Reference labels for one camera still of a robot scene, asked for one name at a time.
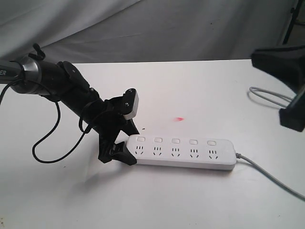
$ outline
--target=power cord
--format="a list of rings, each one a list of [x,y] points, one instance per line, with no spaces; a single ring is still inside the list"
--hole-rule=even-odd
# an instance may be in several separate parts
[[[19,79],[19,80],[15,80],[15,81],[12,81],[12,82],[8,83],[8,84],[3,88],[3,90],[2,90],[2,92],[1,92],[1,94],[0,94],[0,105],[1,105],[1,102],[2,102],[2,100],[3,100],[3,97],[4,97],[5,93],[6,93],[6,91],[9,89],[9,87],[11,87],[11,86],[13,86],[13,85],[16,85],[16,84],[18,84],[18,83],[21,83],[21,82],[24,82],[24,83],[26,83],[26,82],[31,82],[31,83],[37,84],[37,85],[43,87],[52,97],[54,97],[54,95],[49,91],[49,89],[48,89],[47,87],[45,87],[43,84],[38,83],[38,82],[35,82],[35,81],[32,81],[32,80],[23,80],[23,79]],[[56,101],[56,99],[54,100],[54,103],[55,103],[56,109],[57,109],[57,121],[56,121],[54,127],[53,127],[44,137],[42,137],[38,142],[36,142],[36,143],[33,145],[33,148],[32,148],[32,154],[33,154],[33,157],[35,158],[35,160],[37,160],[37,161],[40,162],[40,163],[44,163],[44,164],[56,163],[56,162],[59,162],[59,161],[63,160],[63,159],[66,158],[67,156],[69,156],[69,155],[75,150],[75,148],[80,144],[80,142],[81,142],[82,139],[84,138],[85,134],[87,134],[87,133],[90,132],[90,130],[92,129],[92,123],[93,123],[93,122],[92,122],[91,124],[88,124],[88,126],[87,126],[87,128],[86,128],[85,131],[81,130],[81,131],[82,131],[82,135],[81,135],[80,139],[77,141],[77,143],[74,145],[74,147],[73,147],[68,153],[66,153],[64,156],[62,156],[62,157],[60,157],[60,158],[58,158],[58,159],[56,159],[56,160],[52,160],[52,161],[44,161],[44,160],[39,159],[39,158],[37,157],[37,155],[36,155],[36,152],[35,152],[36,147],[37,147],[41,142],[43,142],[47,137],[49,137],[49,136],[56,130],[56,128],[58,127],[58,124],[59,124],[59,122],[60,122],[60,120],[61,120],[61,110],[60,110],[59,104],[58,104],[58,102]]]
[[[294,191],[292,188],[288,187],[287,185],[283,184],[281,181],[279,181],[278,179],[276,179],[274,176],[272,176],[270,173],[268,173],[266,170],[264,170],[262,167],[260,167],[258,164],[256,164],[254,161],[250,160],[249,158],[236,153],[236,158],[238,159],[243,159],[245,161],[247,161],[248,163],[250,163],[251,165],[253,165],[253,167],[255,169],[257,169],[259,172],[261,172],[262,174],[264,174],[267,178],[269,178],[271,181],[273,181],[274,183],[276,183],[279,187],[281,187],[282,189],[284,189],[285,191],[289,192],[290,194],[294,195],[295,197],[299,198],[302,201],[305,201],[305,196],[303,196],[302,194],[298,193],[297,191]]]
[[[276,93],[276,92],[272,92],[272,91],[268,91],[266,89],[259,88],[259,87],[250,87],[249,91],[252,92],[253,94],[255,94],[256,96],[261,97],[262,99],[265,99],[265,100],[267,100],[267,101],[269,101],[273,104],[279,105],[283,108],[286,108],[287,106],[285,104],[279,103],[279,102],[277,102],[273,99],[269,99],[269,98],[259,94],[258,92],[263,92],[263,93],[274,95],[274,96],[276,96],[280,99],[283,99],[283,100],[285,100],[286,102],[289,102],[289,103],[292,101],[292,98],[289,97],[289,96],[286,96],[286,95],[283,95],[283,94],[280,94],[280,93]]]

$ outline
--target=black cable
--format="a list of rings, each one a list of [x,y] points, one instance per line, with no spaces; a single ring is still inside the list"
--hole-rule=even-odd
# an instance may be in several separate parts
[[[12,82],[8,83],[8,84],[4,87],[4,89],[2,90],[2,92],[1,92],[1,94],[0,94],[0,104],[1,104],[2,99],[3,99],[3,97],[4,97],[5,93],[6,93],[6,91],[8,90],[8,88],[11,87],[11,86],[13,86],[13,85],[15,85],[16,83],[20,83],[21,81],[23,81],[23,80],[22,80],[22,79],[19,79],[19,80],[12,81]],[[49,89],[48,89],[47,87],[45,87],[43,84],[38,83],[38,82],[35,82],[35,81],[32,81],[32,80],[26,80],[25,83],[26,83],[26,82],[31,82],[31,83],[37,84],[37,85],[43,87],[43,88],[50,94],[50,96],[54,96],[54,95],[49,91]],[[57,109],[57,115],[58,115],[58,116],[57,116],[57,121],[56,121],[54,127],[53,127],[44,137],[42,137],[38,142],[36,142],[36,143],[33,145],[33,148],[32,148],[32,154],[33,154],[33,157],[35,158],[35,160],[37,160],[37,161],[40,162],[40,163],[44,163],[44,164],[56,163],[56,162],[59,162],[59,161],[63,160],[64,158],[66,158],[68,155],[70,155],[70,153],[72,153],[72,152],[75,150],[75,148],[80,144],[80,142],[82,141],[82,139],[84,138],[84,136],[85,136],[85,134],[86,134],[86,132],[84,132],[84,133],[81,135],[80,139],[77,141],[77,143],[74,145],[74,147],[73,147],[68,153],[66,153],[64,156],[62,156],[62,157],[60,157],[60,158],[58,158],[58,159],[56,159],[56,160],[53,160],[53,161],[44,161],[44,160],[39,159],[39,158],[36,156],[35,148],[36,148],[42,141],[44,141],[47,137],[49,137],[49,136],[55,131],[55,129],[58,127],[58,124],[59,124],[59,122],[60,122],[60,120],[61,120],[61,110],[60,110],[59,104],[58,104],[58,102],[57,102],[56,100],[55,100],[54,103],[55,103],[56,109]]]

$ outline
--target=white backdrop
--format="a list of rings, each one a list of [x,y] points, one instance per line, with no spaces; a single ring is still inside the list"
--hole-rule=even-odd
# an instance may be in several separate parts
[[[0,58],[45,46],[48,60],[244,59],[281,43],[296,0],[10,0]]]

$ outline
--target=power strip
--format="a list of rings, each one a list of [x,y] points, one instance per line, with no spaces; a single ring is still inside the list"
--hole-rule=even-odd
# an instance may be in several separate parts
[[[127,148],[139,165],[232,170],[236,154],[223,139],[132,135]]]

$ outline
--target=fabric backdrop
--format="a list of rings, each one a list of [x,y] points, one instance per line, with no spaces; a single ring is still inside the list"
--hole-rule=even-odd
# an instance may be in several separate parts
[[[296,2],[2,0],[0,58],[37,42],[53,62],[245,59],[282,42]]]

